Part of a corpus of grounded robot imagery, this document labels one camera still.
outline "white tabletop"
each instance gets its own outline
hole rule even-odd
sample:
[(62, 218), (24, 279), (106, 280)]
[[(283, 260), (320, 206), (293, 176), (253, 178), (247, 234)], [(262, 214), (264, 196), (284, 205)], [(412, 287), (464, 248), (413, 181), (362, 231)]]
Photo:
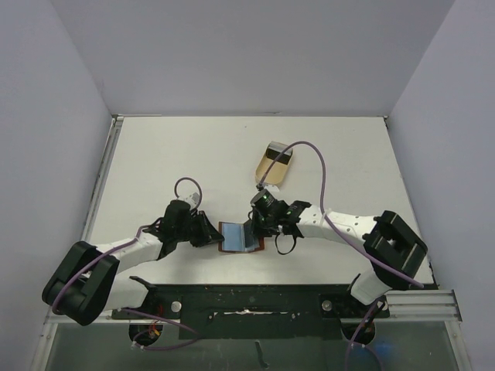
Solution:
[[(182, 176), (203, 187), (203, 209), (214, 226), (243, 223), (257, 192), (254, 172), (270, 141), (314, 143), (326, 160), (326, 207), (354, 215), (399, 213), (418, 231), (380, 117), (127, 117), (97, 211), (91, 243), (131, 237), (162, 216)], [(321, 167), (311, 148), (296, 147), (278, 199), (317, 203)], [(184, 182), (179, 192), (194, 190)], [(280, 238), (281, 250), (291, 237)], [(154, 284), (349, 284), (370, 263), (351, 247), (299, 239), (287, 256), (266, 250), (226, 254), (217, 245), (181, 243), (168, 257), (124, 272)], [(416, 279), (433, 283), (428, 261)]]

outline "gray wall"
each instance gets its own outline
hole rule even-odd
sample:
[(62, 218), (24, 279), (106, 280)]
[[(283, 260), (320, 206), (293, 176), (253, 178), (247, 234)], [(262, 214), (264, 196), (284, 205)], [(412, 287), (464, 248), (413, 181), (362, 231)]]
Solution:
[(48, 0), (1, 2), (0, 50), (0, 369), (26, 370), (111, 118)]
[(112, 113), (389, 114), (453, 0), (52, 0)]
[(457, 0), (390, 118), (433, 268), (454, 288), (474, 369), (495, 352), (495, 2)]

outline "purple cable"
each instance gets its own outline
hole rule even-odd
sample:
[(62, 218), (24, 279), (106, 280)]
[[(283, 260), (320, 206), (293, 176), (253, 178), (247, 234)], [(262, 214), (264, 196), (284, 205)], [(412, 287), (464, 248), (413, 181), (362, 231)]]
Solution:
[(361, 344), (360, 342), (354, 342), (355, 345), (358, 345), (358, 346), (361, 346), (363, 348), (365, 348), (368, 352), (371, 353), (371, 355), (377, 360), (378, 362), (378, 365), (380, 367), (380, 370), (381, 371), (384, 371), (385, 368), (384, 368), (384, 364), (381, 362), (381, 359), (380, 357), (378, 357), (378, 354), (374, 351), (373, 348), (371, 348), (369, 345), (364, 345), (364, 344)]
[(198, 207), (200, 207), (201, 201), (203, 200), (203, 190), (201, 189), (201, 185), (196, 180), (190, 178), (189, 176), (183, 176), (182, 178), (177, 180), (176, 184), (173, 186), (173, 192), (176, 195), (176, 197), (179, 198), (179, 193), (177, 193), (177, 187), (183, 180), (189, 180), (190, 182), (193, 182), (196, 185), (196, 187), (198, 187), (198, 191), (200, 191), (200, 199), (198, 201), (198, 204), (193, 207), (193, 209), (197, 209)]
[(348, 370), (348, 366), (349, 366), (349, 354), (350, 354), (350, 350), (352, 349), (353, 347), (353, 344), (355, 343), (354, 340), (356, 340), (356, 337), (357, 337), (357, 334), (359, 334), (359, 331), (363, 328), (364, 324), (366, 323), (366, 320), (371, 316), (371, 313), (373, 312), (373, 310), (377, 307), (377, 303), (379, 301), (379, 298), (377, 300), (375, 300), (373, 302), (373, 304), (369, 307), (368, 311), (366, 312), (366, 314), (364, 315), (363, 319), (361, 320), (360, 324), (357, 326), (356, 328), (356, 331), (354, 331), (352, 337), (350, 338), (350, 341), (349, 341), (349, 344), (347, 344), (347, 349), (346, 349), (346, 355), (345, 355), (345, 358), (344, 358), (344, 370), (347, 371)]
[[(175, 321), (172, 321), (170, 319), (167, 319), (167, 318), (162, 318), (162, 317), (159, 317), (157, 315), (150, 315), (148, 313), (144, 313), (142, 311), (136, 311), (134, 309), (130, 309), (130, 308), (123, 308), (122, 311), (126, 311), (127, 313), (132, 313), (134, 315), (140, 315), (142, 317), (146, 317), (146, 318), (150, 318), (150, 319), (155, 319), (157, 321), (161, 321), (161, 322), (166, 322), (166, 323), (169, 323), (170, 325), (174, 325), (174, 326), (177, 326), (177, 327), (180, 327), (180, 328), (183, 328), (185, 329), (186, 331), (189, 331), (189, 332), (192, 332), (193, 334), (195, 335), (199, 335), (198, 331), (194, 330), (193, 328), (190, 328), (189, 326), (186, 326), (182, 323), (178, 323), (178, 322), (175, 322)], [(148, 332), (148, 329), (144, 330), (144, 331), (141, 331), (139, 332), (134, 338), (132, 338), (132, 341), (133, 342), (136, 342), (136, 339), (145, 334), (146, 332)], [(170, 346), (156, 346), (156, 347), (151, 347), (151, 346), (142, 346), (142, 349), (143, 350), (147, 350), (147, 351), (166, 351), (166, 350), (176, 350), (176, 349), (180, 349), (180, 348), (183, 348), (184, 346), (188, 346), (188, 345), (191, 345), (191, 344), (194, 344), (195, 342), (197, 342), (199, 340), (199, 338), (196, 338), (196, 339), (191, 339), (191, 340), (188, 340), (187, 342), (183, 342), (181, 344), (177, 344), (177, 345), (170, 345)]]
[(98, 256), (96, 259), (93, 259), (88, 264), (86, 264), (84, 267), (82, 267), (77, 273), (75, 273), (75, 275), (72, 276), (72, 278), (69, 279), (69, 281), (63, 286), (63, 288), (60, 290), (59, 294), (56, 296), (55, 300), (53, 301), (52, 312), (55, 313), (56, 315), (61, 315), (62, 313), (58, 312), (56, 309), (58, 308), (60, 301), (62, 300), (63, 296), (65, 295), (65, 293), (67, 292), (69, 287), (72, 286), (73, 283), (75, 281), (77, 281), (82, 274), (84, 274), (88, 270), (90, 270), (90, 268), (92, 268), (98, 261), (100, 261), (104, 257), (107, 257), (108, 255), (111, 255), (114, 252), (119, 251), (121, 249), (124, 249), (127, 246), (131, 246), (133, 243), (137, 242), (138, 238), (141, 236), (142, 230), (146, 227), (147, 226), (140, 226), (138, 229), (138, 232), (136, 233), (136, 236), (132, 240), (130, 240), (129, 242), (123, 243), (122, 245), (118, 245), (118, 246), (110, 249), (109, 251), (107, 251), (105, 253), (102, 253), (102, 255)]
[(319, 194), (319, 208), (325, 218), (325, 221), (328, 223), (328, 225), (333, 229), (333, 231), (340, 237), (342, 238), (342, 240), (344, 240), (349, 246), (351, 246), (353, 249), (355, 249), (355, 251), (357, 251), (359, 254), (363, 255), (364, 257), (366, 257), (369, 261), (371, 261), (372, 263), (376, 264), (378, 267), (381, 267), (383, 269), (385, 269), (386, 271), (396, 275), (397, 277), (399, 278), (402, 278), (403, 280), (407, 281), (408, 283), (410, 284), (413, 284), (414, 286), (418, 286), (419, 288), (423, 288), (423, 284), (417, 282), (415, 279), (413, 278), (410, 278), (409, 276), (407, 276), (406, 274), (403, 274), (402, 272), (399, 272), (399, 271), (396, 271), (394, 268), (392, 267), (389, 267), (388, 265), (386, 265), (385, 263), (382, 263), (381, 261), (379, 261), (377, 258), (375, 257), (372, 257), (371, 255), (369, 255), (366, 251), (362, 251), (361, 248), (359, 246), (357, 246), (357, 244), (355, 244), (348, 236), (346, 236), (345, 234), (343, 234), (342, 232), (339, 231), (339, 229), (336, 227), (335, 224), (333, 224), (332, 220), (330, 220), (330, 218), (326, 215), (325, 213), (325, 206), (324, 206), (324, 200), (325, 200), (325, 185), (326, 185), (326, 165), (325, 165), (325, 159), (323, 158), (323, 155), (322, 155), (322, 152), (319, 151), (319, 149), (313, 144), (313, 143), (310, 143), (308, 141), (295, 141), (294, 143), (292, 143), (291, 145), (288, 145), (282, 152), (280, 152), (278, 154), (277, 157), (275, 157), (275, 160), (273, 160), (270, 164), (270, 166), (268, 166), (266, 172), (264, 173), (263, 177), (261, 178), (260, 182), (258, 183), (259, 186), (263, 186), (263, 182), (265, 181), (268, 173), (270, 172), (271, 168), (273, 167), (273, 165), (292, 147), (295, 147), (296, 145), (308, 145), (309, 147), (311, 147), (315, 152), (316, 154), (318, 155), (319, 157), (319, 160), (322, 164), (322, 188), (321, 188), (321, 192)]

